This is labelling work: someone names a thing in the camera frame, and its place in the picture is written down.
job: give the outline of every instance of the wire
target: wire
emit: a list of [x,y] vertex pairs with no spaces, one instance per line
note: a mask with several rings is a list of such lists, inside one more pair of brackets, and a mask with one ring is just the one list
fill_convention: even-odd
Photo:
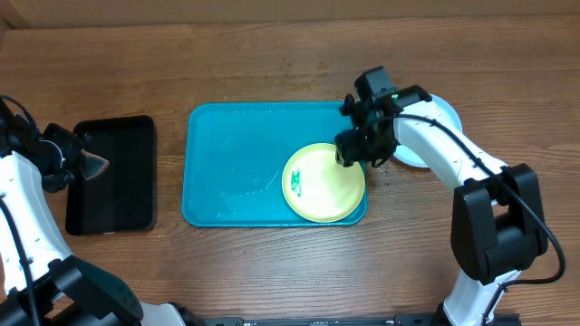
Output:
[[26,251],[22,245],[22,240],[18,234],[15,221],[12,218],[12,214],[10,214],[10,210],[8,210],[8,206],[4,201],[4,197],[2,196],[0,196],[0,208],[6,217],[6,222],[10,228],[10,233],[12,233],[14,244],[16,245],[16,251],[18,252],[18,257],[20,258],[20,265],[22,265],[24,270],[24,278],[26,279],[26,289],[28,290],[28,301],[30,303],[30,314],[32,315],[33,324],[34,326],[40,326],[41,317],[36,305],[36,298],[34,295],[34,281],[32,273],[30,272],[30,262],[28,262],[28,256],[26,255]]
[[28,113],[28,110],[24,107],[24,105],[20,104],[19,101],[11,98],[10,96],[4,95],[4,94],[0,94],[0,99],[7,100],[7,101],[13,103],[18,108],[20,108],[20,110],[22,110],[22,112],[26,116],[26,119],[28,120],[28,123],[30,124],[30,127],[32,129],[36,129],[36,121],[34,121],[33,116],[30,115],[30,113]]
[[385,122],[385,121],[390,121],[390,120],[394,120],[394,119],[400,119],[400,118],[428,122],[429,124],[439,128],[443,132],[445,132],[451,139],[453,139],[453,141],[455,141],[455,143],[465,152],[465,154],[467,154],[467,156],[469,158],[471,158],[471,160],[473,160],[473,162],[479,168],[481,168],[481,170],[483,170],[490,177],[493,177],[494,179],[496,179],[496,181],[507,192],[507,194],[534,218],[536,223],[538,223],[540,225],[540,228],[542,229],[542,231],[544,231],[546,233],[547,238],[550,240],[550,243],[552,243],[552,246],[556,250],[556,254],[558,256],[559,267],[558,267],[558,271],[553,276],[550,276],[547,278],[541,278],[541,279],[512,280],[512,281],[504,282],[498,286],[498,289],[496,290],[496,292],[494,293],[494,296],[492,297],[491,301],[489,302],[487,309],[483,313],[483,318],[481,321],[482,326],[485,326],[486,321],[489,318],[489,314],[493,310],[496,303],[498,303],[499,297],[501,296],[501,294],[503,292],[506,292],[508,290],[509,286],[518,285],[518,284],[554,283],[554,282],[558,281],[559,279],[561,279],[562,276],[564,276],[564,272],[566,271],[566,258],[564,257],[564,251],[562,250],[562,247],[558,243],[558,241],[557,241],[556,237],[554,236],[554,234],[552,233],[552,231],[549,229],[549,227],[547,227],[546,223],[544,223],[536,215],[536,213],[526,204],[526,202],[524,202],[524,200],[514,190],[512,190],[512,188],[510,188],[501,179],[501,177],[499,177],[498,175],[493,173],[493,171],[491,171],[488,167],[486,167],[483,164],[483,162],[481,161],[481,158],[478,158],[475,154],[473,154],[473,152],[463,143],[463,141],[461,141],[461,139],[459,139],[459,137],[457,137],[457,135],[455,135],[455,133],[453,131],[451,131],[450,129],[448,129],[447,127],[445,127],[443,124],[441,124],[440,122],[438,122],[435,119],[429,119],[429,118],[414,115],[414,114],[404,114],[404,113],[395,114],[395,115],[387,116],[387,117],[380,117],[379,119],[362,126],[362,128],[365,128],[365,132],[366,132],[366,129],[370,128],[374,124]]

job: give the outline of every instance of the black tray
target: black tray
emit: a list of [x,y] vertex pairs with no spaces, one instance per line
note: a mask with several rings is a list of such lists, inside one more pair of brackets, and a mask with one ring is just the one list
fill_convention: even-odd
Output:
[[92,154],[109,160],[98,177],[69,185],[65,229],[88,235],[155,226],[156,137],[148,116],[84,121],[72,131]]

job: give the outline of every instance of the yellow plate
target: yellow plate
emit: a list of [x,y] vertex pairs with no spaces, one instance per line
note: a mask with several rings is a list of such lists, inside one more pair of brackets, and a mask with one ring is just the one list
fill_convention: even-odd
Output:
[[330,223],[347,217],[364,195],[364,173],[354,162],[344,168],[335,160],[333,144],[313,144],[298,150],[282,173],[288,205],[301,217]]

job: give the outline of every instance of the wood grain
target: wood grain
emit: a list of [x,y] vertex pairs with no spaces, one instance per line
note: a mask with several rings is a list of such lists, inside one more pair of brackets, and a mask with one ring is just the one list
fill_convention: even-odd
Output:
[[4,0],[14,28],[579,14],[580,0]]
[[[201,316],[284,318],[429,312],[450,293],[451,197],[428,171],[369,168],[352,227],[197,229],[180,213],[187,119],[209,101],[336,100],[384,65],[400,86],[447,99],[466,133],[539,175],[568,272],[499,306],[526,325],[580,318],[580,16],[210,24],[6,32],[0,92],[40,123],[148,114],[158,132],[158,216],[149,233],[72,237],[74,252],[145,302]],[[66,191],[48,196],[64,226]],[[525,276],[556,269],[552,251]]]

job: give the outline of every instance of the black bracket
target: black bracket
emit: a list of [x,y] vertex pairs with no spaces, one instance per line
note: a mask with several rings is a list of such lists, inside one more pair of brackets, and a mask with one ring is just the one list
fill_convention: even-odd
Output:
[[[537,176],[526,164],[503,168],[501,179],[544,221]],[[494,216],[491,202],[508,206]],[[513,270],[529,268],[547,250],[547,235],[536,220],[512,202],[493,177],[467,180],[455,188],[451,249],[461,269],[484,285]]]
[[384,163],[399,143],[394,137],[393,121],[375,123],[377,119],[400,113],[404,107],[419,101],[431,101],[420,86],[396,88],[383,67],[364,72],[355,82],[359,101],[351,94],[344,98],[340,112],[351,117],[353,129],[334,138],[336,161],[345,167],[354,161],[370,161],[374,167]]

